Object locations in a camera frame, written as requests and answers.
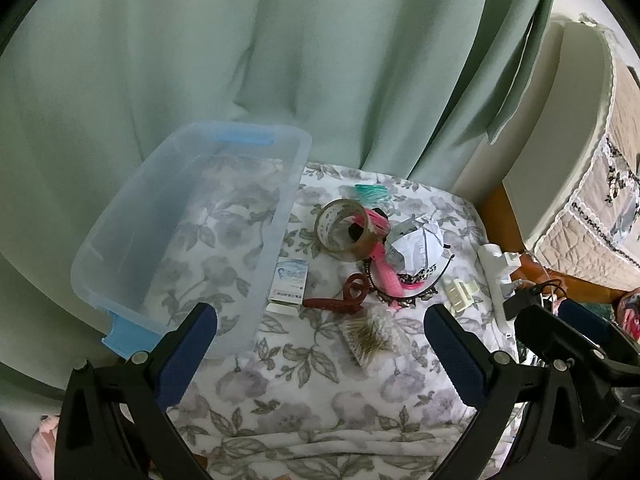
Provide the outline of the cream hair claw clip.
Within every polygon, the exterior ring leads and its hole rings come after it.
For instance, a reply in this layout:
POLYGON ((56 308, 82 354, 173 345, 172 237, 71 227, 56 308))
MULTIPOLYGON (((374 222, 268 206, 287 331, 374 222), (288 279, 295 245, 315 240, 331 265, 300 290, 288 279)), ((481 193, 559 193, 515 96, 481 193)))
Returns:
POLYGON ((480 291, 476 281, 465 282, 460 278, 445 284, 448 308, 453 314, 459 314, 474 304, 474 296, 480 291))

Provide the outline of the black lace headband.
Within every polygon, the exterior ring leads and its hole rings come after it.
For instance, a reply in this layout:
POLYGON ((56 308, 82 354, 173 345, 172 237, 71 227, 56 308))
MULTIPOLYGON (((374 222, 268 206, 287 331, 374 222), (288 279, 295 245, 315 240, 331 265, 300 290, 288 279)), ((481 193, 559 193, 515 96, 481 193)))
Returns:
POLYGON ((419 301, 426 301, 437 294, 437 285, 442 281, 454 254, 446 249, 438 261, 418 274, 395 274, 397 284, 390 285, 383 280, 372 258, 363 261, 363 271, 370 284, 370 293, 389 307, 398 310, 415 308, 419 301))

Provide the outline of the white paper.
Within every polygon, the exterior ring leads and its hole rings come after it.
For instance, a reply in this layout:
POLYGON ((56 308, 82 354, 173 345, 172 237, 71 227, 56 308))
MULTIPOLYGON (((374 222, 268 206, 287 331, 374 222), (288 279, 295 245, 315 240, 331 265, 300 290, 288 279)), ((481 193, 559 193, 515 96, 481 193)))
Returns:
POLYGON ((409 275, 427 269, 445 251, 440 226, 426 214, 393 224, 384 246, 386 260, 395 272, 409 275))

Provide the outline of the dark red hair claw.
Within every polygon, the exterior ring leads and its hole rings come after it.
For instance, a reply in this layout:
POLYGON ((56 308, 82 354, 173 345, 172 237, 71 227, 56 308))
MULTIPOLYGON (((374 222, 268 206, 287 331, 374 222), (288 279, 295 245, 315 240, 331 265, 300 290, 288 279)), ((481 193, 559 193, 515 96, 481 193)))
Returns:
POLYGON ((337 314, 355 314, 362 309, 363 301, 370 292, 366 274, 349 275, 342 286, 340 296, 334 298, 307 298, 303 306, 308 309, 329 311, 337 314))

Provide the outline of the pink hair roller clip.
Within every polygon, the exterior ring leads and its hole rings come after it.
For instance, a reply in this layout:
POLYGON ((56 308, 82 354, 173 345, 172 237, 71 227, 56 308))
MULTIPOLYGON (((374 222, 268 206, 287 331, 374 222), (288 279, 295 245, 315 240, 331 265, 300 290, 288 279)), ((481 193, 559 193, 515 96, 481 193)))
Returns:
MULTIPOLYGON (((361 214, 356 214, 356 216, 352 219, 352 225, 349 227, 349 235, 351 237, 360 236, 364 233, 364 220, 368 220, 370 223, 368 215, 367 217, 363 217, 361 214)), ((376 265, 378 272, 380 272, 380 274, 382 275, 383 280, 387 282, 388 289, 392 289, 390 285, 393 283, 397 284, 396 278, 394 278, 394 275, 397 273, 386 260, 386 250, 384 246, 385 236, 378 236, 376 232, 375 235, 376 242, 366 259, 372 258, 374 260, 374 264, 376 265)))

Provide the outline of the black power adapter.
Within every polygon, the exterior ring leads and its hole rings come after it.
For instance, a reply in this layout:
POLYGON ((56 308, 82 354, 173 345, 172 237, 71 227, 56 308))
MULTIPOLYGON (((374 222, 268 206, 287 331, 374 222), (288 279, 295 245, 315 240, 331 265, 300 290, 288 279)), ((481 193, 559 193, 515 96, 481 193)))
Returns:
POLYGON ((507 321, 513 321, 521 310, 536 306, 549 312, 552 311, 552 302, 544 299, 540 287, 525 287, 517 289, 509 298, 503 301, 504 316, 507 321))

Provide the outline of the floral white blanket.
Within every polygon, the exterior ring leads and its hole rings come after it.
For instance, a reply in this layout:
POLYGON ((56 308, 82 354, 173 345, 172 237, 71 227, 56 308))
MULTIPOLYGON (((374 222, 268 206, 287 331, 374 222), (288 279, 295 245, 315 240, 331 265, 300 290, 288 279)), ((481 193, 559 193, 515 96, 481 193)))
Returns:
MULTIPOLYGON (((514 352, 492 314, 477 255, 486 233, 474 206, 398 177, 306 166, 281 249, 308 262, 306 295, 338 296, 352 273, 350 264, 322 252, 314 219, 325 204, 354 196, 358 183, 386 186, 384 210, 393 220, 426 214, 439 224, 454 254, 448 275, 480 288, 461 325, 488 349, 514 352)), ((474 414, 424 337, 426 308, 419 301, 396 312, 412 350, 372 376, 356 362, 333 313, 267 313, 250 350, 203 361, 169 417, 217 479, 425 479, 474 414)))

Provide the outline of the quilted beige cover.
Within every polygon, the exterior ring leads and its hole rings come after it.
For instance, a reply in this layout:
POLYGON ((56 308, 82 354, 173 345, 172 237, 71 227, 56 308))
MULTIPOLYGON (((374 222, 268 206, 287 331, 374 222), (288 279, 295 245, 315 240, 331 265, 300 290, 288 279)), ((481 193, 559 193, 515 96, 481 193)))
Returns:
POLYGON ((639 81, 599 29, 564 26, 558 92, 561 174, 533 250, 553 271, 603 287, 639 285, 639 81))

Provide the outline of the pink bangle stack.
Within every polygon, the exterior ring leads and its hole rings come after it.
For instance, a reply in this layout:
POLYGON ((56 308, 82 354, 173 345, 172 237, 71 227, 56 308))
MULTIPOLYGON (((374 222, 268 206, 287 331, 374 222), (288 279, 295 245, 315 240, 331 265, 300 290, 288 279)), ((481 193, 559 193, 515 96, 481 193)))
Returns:
POLYGON ((388 220, 384 214, 380 214, 373 209, 366 209, 366 211, 376 234, 382 237, 386 236, 388 232, 390 232, 390 220, 388 220))

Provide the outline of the small blue white box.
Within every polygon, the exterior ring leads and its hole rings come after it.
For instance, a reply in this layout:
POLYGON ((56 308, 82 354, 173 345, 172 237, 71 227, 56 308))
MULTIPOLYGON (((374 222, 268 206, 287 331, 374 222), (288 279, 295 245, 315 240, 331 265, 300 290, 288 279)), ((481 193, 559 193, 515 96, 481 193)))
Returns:
POLYGON ((267 311, 295 316, 304 301, 307 275, 306 260, 281 258, 274 271, 267 311))

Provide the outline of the clear plastic storage bin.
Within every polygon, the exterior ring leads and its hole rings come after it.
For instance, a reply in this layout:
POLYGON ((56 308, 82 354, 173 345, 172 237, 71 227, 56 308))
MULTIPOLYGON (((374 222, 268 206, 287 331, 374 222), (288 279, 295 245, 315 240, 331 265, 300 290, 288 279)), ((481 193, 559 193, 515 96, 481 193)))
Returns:
POLYGON ((213 358, 248 350, 311 147, 290 126, 194 122, 163 141, 81 244, 75 294, 112 324, 106 348, 151 350, 201 302, 213 358))

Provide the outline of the clear tape roll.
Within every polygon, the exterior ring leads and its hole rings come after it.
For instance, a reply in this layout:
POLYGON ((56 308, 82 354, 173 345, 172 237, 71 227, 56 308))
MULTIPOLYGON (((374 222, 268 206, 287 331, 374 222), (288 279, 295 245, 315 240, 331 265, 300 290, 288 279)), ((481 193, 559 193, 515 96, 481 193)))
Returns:
POLYGON ((332 200, 314 222, 314 235, 322 252, 342 261, 370 257, 381 240, 369 211, 356 200, 332 200))

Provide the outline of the teal bangle stack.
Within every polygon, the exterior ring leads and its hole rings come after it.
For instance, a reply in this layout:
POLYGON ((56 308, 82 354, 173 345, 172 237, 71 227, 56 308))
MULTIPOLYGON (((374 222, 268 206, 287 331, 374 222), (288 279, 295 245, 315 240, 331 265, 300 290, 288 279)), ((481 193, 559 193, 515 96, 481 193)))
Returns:
POLYGON ((368 208, 382 207, 390 201, 390 192, 382 184, 355 185, 358 202, 368 208))

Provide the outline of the white bed headboard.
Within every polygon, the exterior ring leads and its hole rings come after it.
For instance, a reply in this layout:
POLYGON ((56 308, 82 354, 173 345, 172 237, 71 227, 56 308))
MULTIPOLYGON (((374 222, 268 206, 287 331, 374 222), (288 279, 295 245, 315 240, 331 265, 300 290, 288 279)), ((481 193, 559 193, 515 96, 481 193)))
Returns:
POLYGON ((470 200, 491 243, 533 249, 585 172, 606 125, 615 63, 596 28, 550 24, 532 79, 497 140, 480 142, 454 184, 470 200))

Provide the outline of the green curtain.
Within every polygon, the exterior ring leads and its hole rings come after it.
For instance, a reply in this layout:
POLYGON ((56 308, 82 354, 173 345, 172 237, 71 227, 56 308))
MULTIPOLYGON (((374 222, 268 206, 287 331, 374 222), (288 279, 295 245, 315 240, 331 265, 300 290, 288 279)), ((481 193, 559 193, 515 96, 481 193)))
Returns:
POLYGON ((54 412, 105 316, 94 220, 188 122, 291 125, 315 162, 450 190, 520 104, 553 0, 1 0, 1 406, 54 412))

